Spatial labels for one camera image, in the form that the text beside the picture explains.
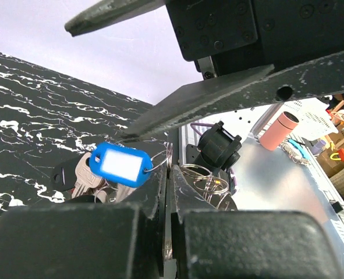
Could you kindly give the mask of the black headed key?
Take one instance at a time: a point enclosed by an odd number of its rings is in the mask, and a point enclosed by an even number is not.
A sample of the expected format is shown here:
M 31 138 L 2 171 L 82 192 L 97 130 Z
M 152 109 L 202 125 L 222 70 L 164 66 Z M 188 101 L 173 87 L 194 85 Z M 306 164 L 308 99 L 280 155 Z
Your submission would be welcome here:
M 81 156 L 63 161 L 56 165 L 50 175 L 51 187 L 59 192 L 71 190 L 77 180 L 75 169 Z

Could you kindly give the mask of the silver key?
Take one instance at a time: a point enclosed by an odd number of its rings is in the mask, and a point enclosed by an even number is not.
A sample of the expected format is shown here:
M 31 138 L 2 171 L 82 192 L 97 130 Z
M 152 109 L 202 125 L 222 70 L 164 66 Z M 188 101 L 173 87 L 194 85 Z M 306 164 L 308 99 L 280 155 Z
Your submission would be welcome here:
M 85 153 L 75 168 L 76 182 L 71 198 L 77 198 L 88 192 L 93 192 L 105 185 L 105 180 L 92 173 L 89 167 L 91 153 Z

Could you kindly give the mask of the blue key tag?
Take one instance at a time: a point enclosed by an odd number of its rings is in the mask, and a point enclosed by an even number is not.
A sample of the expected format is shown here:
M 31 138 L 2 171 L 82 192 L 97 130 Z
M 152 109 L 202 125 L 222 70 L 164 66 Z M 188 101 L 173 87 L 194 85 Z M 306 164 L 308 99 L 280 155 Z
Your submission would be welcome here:
M 92 151 L 89 167 L 96 176 L 138 188 L 149 178 L 153 163 L 142 150 L 102 142 Z

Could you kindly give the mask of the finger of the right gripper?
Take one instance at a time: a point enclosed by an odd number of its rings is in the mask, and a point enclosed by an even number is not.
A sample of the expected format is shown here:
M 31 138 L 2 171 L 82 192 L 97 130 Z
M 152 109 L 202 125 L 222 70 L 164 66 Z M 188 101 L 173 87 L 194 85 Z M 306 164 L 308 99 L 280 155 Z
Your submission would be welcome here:
M 156 10 L 166 0 L 102 0 L 80 12 L 65 23 L 65 31 L 75 37 Z

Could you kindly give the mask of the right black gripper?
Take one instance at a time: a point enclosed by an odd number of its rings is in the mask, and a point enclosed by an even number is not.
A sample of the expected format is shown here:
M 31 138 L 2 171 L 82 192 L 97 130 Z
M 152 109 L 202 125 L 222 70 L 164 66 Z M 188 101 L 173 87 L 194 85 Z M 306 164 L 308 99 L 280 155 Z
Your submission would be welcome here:
M 178 88 L 123 139 L 217 113 L 344 93 L 344 1 L 171 1 L 166 9 L 184 60 L 209 57 L 214 69 L 197 71 L 220 77 Z

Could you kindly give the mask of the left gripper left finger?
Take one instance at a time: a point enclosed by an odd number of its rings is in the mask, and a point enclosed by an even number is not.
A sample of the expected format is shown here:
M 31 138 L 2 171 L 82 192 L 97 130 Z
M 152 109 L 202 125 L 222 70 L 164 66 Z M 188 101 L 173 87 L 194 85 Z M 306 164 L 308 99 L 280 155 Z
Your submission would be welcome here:
M 0 278 L 159 278 L 167 170 L 119 203 L 21 206 L 0 218 Z

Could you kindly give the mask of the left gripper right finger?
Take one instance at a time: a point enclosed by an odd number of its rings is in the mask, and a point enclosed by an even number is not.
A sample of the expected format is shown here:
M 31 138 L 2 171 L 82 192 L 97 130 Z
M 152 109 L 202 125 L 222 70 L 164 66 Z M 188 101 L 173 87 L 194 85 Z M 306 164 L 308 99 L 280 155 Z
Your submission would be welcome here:
M 342 278 L 319 223 L 297 211 L 216 210 L 171 171 L 178 278 Z

